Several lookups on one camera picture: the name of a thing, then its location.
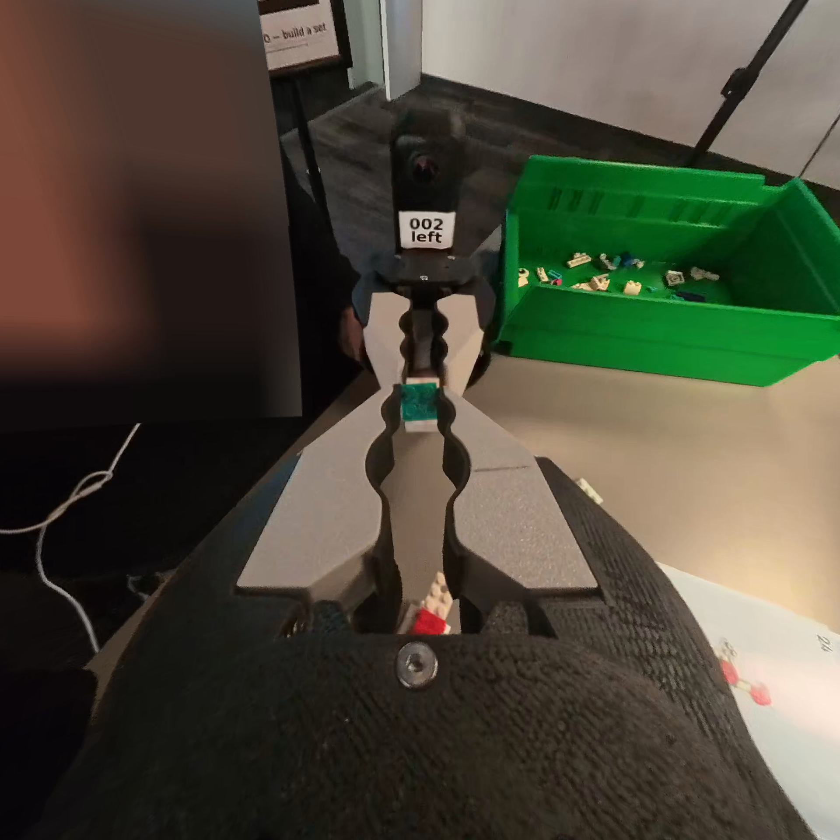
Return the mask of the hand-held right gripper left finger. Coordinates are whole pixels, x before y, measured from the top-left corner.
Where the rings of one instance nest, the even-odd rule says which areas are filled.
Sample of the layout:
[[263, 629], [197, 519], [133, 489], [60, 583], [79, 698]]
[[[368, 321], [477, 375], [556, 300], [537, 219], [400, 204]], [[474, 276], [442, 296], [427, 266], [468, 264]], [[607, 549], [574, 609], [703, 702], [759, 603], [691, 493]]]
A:
[[396, 614], [403, 587], [382, 485], [394, 467], [398, 385], [382, 389], [305, 447], [237, 587], [354, 612]]

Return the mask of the pale blue instruction booklet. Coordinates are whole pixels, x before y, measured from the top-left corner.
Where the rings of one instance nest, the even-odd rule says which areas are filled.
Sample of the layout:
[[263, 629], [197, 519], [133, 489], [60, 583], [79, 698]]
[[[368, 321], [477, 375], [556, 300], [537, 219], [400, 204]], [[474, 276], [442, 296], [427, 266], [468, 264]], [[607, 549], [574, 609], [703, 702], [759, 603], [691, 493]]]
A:
[[839, 636], [664, 564], [712, 647], [749, 734], [818, 838], [839, 838]]

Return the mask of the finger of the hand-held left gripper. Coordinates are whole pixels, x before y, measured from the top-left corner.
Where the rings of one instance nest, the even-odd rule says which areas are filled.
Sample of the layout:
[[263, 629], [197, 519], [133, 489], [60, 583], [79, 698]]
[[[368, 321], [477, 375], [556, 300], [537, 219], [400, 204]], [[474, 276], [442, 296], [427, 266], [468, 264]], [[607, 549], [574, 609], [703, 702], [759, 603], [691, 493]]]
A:
[[462, 396], [485, 339], [478, 303], [473, 295], [456, 293], [439, 299], [436, 311], [443, 320], [438, 334], [440, 381], [447, 392]]
[[393, 291], [371, 295], [364, 350], [380, 388], [392, 393], [413, 366], [413, 304]]

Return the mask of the framed white sign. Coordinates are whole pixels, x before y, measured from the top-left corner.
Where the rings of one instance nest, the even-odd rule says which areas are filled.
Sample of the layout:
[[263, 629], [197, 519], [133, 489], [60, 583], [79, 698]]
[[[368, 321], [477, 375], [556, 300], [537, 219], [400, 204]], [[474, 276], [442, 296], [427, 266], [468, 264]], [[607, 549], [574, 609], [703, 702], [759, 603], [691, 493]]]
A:
[[352, 66], [342, 1], [258, 1], [257, 6], [271, 76]]

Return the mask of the pile of lego pieces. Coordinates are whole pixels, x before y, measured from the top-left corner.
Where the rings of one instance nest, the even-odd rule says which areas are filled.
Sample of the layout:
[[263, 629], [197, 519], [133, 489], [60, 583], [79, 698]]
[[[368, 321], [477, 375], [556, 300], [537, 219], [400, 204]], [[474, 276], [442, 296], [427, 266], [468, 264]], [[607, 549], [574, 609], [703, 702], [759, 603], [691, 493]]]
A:
[[700, 266], [673, 265], [641, 259], [634, 252], [590, 255], [574, 252], [567, 260], [537, 263], [518, 268], [518, 288], [556, 288], [612, 294], [625, 298], [676, 301], [725, 301], [721, 273]]

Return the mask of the red and white lego build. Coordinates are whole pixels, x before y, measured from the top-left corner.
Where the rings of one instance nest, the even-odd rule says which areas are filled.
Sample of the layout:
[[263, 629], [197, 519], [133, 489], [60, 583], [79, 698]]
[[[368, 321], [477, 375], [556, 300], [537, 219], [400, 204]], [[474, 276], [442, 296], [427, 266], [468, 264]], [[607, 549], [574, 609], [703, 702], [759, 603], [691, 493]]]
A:
[[411, 635], [447, 635], [451, 632], [448, 617], [455, 599], [449, 590], [445, 574], [436, 572], [422, 601], [418, 603], [408, 631]]

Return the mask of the person's black sweater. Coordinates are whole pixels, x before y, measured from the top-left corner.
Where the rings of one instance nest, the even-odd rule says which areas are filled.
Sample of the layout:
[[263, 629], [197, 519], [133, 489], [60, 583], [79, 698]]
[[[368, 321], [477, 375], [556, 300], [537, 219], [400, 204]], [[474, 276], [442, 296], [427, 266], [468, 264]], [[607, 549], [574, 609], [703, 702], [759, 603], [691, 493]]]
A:
[[[347, 385], [317, 390], [302, 417], [145, 424], [114, 477], [45, 534], [47, 576], [73, 595], [104, 645], [149, 583], [173, 570]], [[86, 474], [104, 469], [128, 426], [4, 434], [2, 528], [41, 522]], [[74, 669], [93, 656], [81, 619], [35, 570], [37, 536], [3, 535], [2, 671]]]

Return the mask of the teal and white lego brick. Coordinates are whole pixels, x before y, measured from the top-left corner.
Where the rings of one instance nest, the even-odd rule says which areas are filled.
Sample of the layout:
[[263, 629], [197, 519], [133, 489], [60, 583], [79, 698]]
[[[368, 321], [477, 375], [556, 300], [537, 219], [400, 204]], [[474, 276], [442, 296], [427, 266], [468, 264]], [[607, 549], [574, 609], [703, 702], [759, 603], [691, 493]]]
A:
[[408, 377], [401, 390], [401, 419], [408, 434], [438, 431], [440, 380], [433, 376]]

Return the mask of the black tripod stand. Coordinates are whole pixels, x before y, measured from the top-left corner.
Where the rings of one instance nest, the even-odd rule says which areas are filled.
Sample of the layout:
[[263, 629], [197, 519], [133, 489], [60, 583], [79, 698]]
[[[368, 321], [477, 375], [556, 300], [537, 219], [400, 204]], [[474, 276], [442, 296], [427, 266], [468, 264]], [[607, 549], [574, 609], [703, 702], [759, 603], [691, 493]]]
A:
[[722, 102], [714, 117], [682, 162], [682, 167], [697, 168], [711, 146], [723, 131], [740, 103], [748, 96], [763, 68], [782, 40], [789, 33], [794, 23], [802, 14], [808, 1], [790, 1], [782, 15], [772, 26], [762, 45], [746, 66], [735, 69], [721, 89]]

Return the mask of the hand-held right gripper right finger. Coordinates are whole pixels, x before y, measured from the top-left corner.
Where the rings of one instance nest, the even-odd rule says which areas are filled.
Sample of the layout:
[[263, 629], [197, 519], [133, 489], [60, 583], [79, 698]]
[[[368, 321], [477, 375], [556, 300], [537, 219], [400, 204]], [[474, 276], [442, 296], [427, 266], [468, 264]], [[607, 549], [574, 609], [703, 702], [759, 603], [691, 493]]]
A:
[[438, 398], [443, 470], [454, 493], [444, 574], [462, 601], [588, 596], [598, 584], [538, 460], [462, 395]]

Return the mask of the green plastic bin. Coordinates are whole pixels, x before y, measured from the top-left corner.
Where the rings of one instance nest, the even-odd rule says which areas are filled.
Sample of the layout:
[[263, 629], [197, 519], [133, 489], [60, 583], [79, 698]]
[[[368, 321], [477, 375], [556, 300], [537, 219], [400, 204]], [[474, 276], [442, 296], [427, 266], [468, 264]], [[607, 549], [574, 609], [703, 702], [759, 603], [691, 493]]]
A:
[[[725, 301], [518, 288], [518, 268], [634, 252], [721, 273]], [[502, 225], [495, 338], [538, 361], [767, 386], [839, 351], [838, 227], [801, 179], [531, 156]]]

